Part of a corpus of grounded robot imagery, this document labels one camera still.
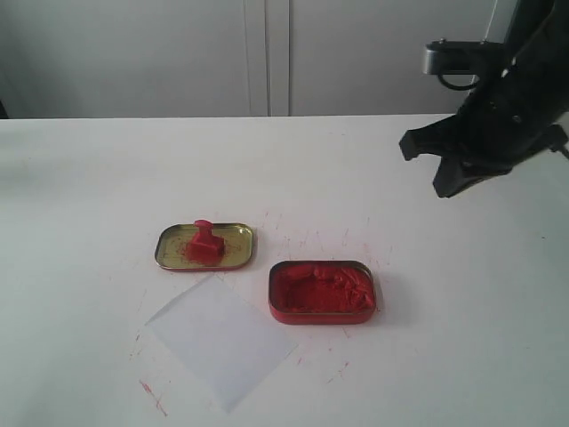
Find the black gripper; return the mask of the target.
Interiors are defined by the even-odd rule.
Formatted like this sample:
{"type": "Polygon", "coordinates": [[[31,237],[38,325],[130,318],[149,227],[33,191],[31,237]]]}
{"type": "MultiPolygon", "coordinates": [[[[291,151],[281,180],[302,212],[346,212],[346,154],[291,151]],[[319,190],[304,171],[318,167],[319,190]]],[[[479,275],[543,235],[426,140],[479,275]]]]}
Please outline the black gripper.
{"type": "Polygon", "coordinates": [[[504,48],[503,68],[467,98],[460,120],[407,130],[399,142],[405,161],[442,158],[433,180],[440,198],[510,173],[568,110],[566,0],[518,2],[504,48]]]}

